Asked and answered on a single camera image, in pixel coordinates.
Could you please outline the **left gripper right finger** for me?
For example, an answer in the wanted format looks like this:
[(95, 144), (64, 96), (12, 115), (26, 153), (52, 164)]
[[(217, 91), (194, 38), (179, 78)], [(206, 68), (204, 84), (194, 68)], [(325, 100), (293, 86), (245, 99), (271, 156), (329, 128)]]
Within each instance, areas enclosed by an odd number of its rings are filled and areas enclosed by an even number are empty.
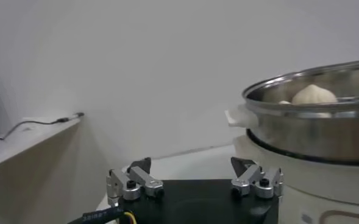
[(281, 168), (264, 169), (253, 160), (231, 157), (236, 178), (231, 180), (231, 192), (235, 198), (243, 198), (254, 191), (255, 196), (269, 200), (283, 195)]

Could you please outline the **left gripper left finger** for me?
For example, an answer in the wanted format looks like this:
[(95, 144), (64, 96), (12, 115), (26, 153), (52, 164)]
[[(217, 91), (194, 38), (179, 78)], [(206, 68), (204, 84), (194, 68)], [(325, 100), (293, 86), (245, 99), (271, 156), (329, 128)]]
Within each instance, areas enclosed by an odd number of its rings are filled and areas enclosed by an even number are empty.
[(143, 195), (161, 199), (164, 184), (150, 176), (152, 160), (144, 158), (134, 161), (125, 171), (110, 169), (106, 177), (107, 202), (111, 207), (119, 205), (120, 200), (133, 202)]

